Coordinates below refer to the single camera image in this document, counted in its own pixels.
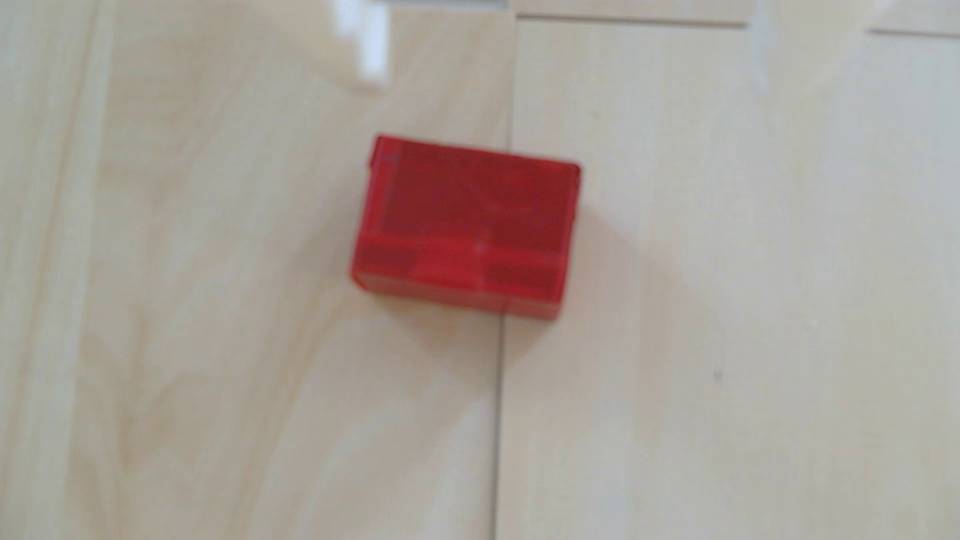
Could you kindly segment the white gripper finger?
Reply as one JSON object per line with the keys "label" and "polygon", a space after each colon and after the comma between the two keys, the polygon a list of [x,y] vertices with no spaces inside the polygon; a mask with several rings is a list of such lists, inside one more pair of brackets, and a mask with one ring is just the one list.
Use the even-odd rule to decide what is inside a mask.
{"label": "white gripper finger", "polygon": [[758,87],[799,100],[833,79],[892,1],[755,1],[750,57]]}
{"label": "white gripper finger", "polygon": [[391,80],[391,7],[385,1],[326,1],[325,67],[343,84],[382,92]]}

